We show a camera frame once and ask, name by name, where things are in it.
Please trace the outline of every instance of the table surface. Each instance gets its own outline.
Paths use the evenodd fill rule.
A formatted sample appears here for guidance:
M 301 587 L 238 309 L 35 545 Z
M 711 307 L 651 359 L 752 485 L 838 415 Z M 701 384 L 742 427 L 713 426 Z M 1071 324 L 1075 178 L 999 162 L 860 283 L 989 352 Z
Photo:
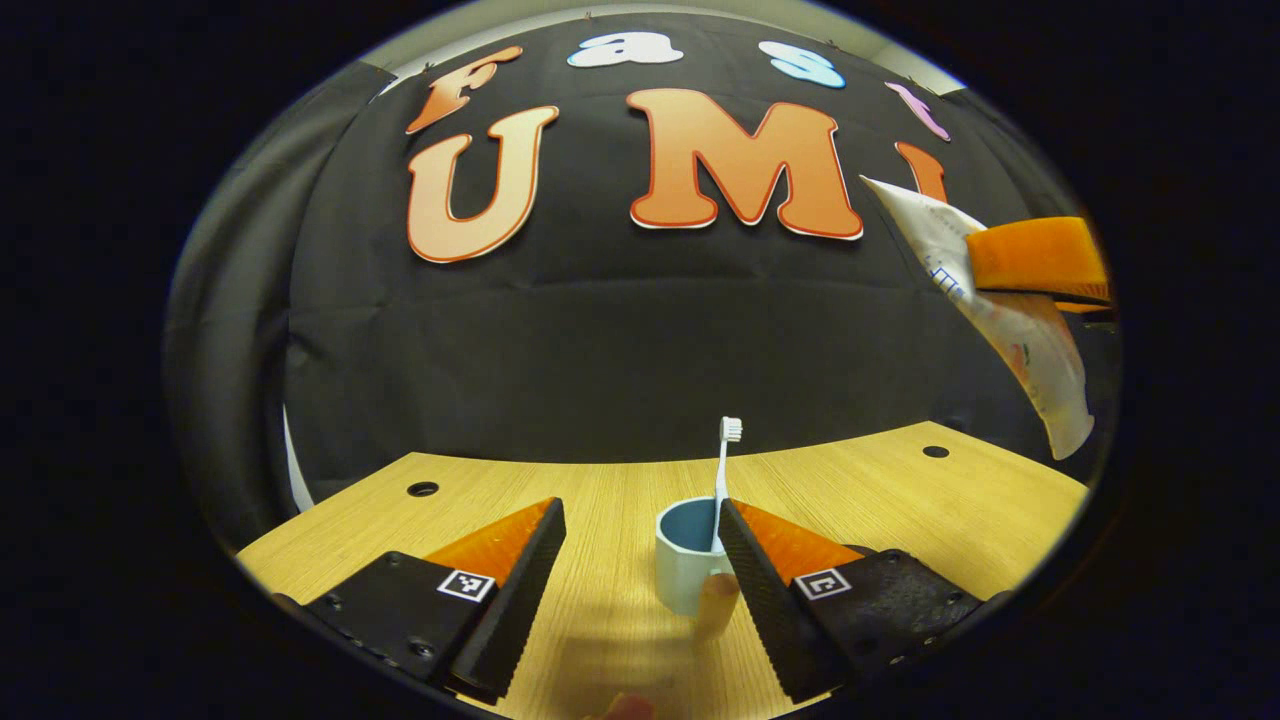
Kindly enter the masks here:
M 950 455 L 927 456 L 927 446 Z M 654 594 L 657 514 L 677 500 L 710 495 L 716 464 L 714 457 L 575 465 L 410 454 L 237 559 L 266 591 L 307 603 L 383 552 L 421 557 L 539 500 L 561 497 L 567 537 L 511 689 L 494 710 L 576 720 L 603 712 L 618 692 L 635 692 L 664 719 L 773 717 L 797 706 L 773 676 L 746 603 L 737 603 L 723 635 L 699 644 L 692 619 L 673 615 Z M 1021 582 L 1087 495 L 1061 473 L 934 423 L 730 455 L 727 475 L 732 497 L 842 543 L 905 550 L 982 600 Z M 406 488 L 421 480 L 434 480 L 439 492 L 410 496 Z

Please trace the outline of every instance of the toothbrush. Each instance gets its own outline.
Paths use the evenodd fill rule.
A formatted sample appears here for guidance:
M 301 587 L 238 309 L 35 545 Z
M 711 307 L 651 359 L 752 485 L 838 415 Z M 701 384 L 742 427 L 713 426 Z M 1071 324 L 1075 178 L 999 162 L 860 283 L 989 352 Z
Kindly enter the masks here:
M 742 439 L 742 420 L 721 418 L 721 464 L 716 470 L 716 519 L 712 523 L 712 552 L 724 552 L 719 541 L 719 506 L 728 497 L 728 484 L 724 483 L 724 455 L 728 443 Z

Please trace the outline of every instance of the toothbrush handle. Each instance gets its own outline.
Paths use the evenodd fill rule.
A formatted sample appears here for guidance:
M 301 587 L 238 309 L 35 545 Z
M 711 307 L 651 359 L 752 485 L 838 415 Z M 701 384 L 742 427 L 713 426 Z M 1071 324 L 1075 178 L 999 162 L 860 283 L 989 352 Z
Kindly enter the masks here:
M 724 552 L 724 546 L 719 539 L 719 506 L 728 498 L 728 483 L 724 482 L 724 455 L 728 443 L 721 441 L 721 462 L 716 469 L 716 502 L 712 509 L 712 552 Z

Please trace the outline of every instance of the letter m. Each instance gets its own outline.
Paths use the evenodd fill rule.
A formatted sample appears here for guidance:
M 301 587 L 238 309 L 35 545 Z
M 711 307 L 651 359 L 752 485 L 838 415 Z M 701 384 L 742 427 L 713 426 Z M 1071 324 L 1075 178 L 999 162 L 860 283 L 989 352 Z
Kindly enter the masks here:
M 836 120 L 776 102 L 748 135 L 714 100 L 694 90 L 641 90 L 627 105 L 649 118 L 649 192 L 631 204 L 646 228 L 700 228 L 716 220 L 716 201 L 698 188 L 698 163 L 716 179 L 740 220 L 764 217 L 782 170 L 788 197 L 778 220 L 800 234 L 856 240 L 863 219 L 849 205 L 836 155 Z

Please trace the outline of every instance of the white wall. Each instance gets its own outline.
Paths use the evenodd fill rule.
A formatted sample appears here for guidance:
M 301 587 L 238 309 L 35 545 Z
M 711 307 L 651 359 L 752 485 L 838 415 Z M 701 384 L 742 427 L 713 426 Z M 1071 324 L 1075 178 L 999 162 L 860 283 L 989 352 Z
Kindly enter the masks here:
M 698 13 L 753 20 L 817 40 L 913 78 L 936 94 L 963 83 L 924 58 L 841 13 L 804 0 L 698 0 L 687 3 L 588 3 L 584 0 L 475 0 L 430 18 L 381 46 L 364 61 L 390 70 L 398 79 L 420 73 L 462 53 L 549 24 L 627 13 Z

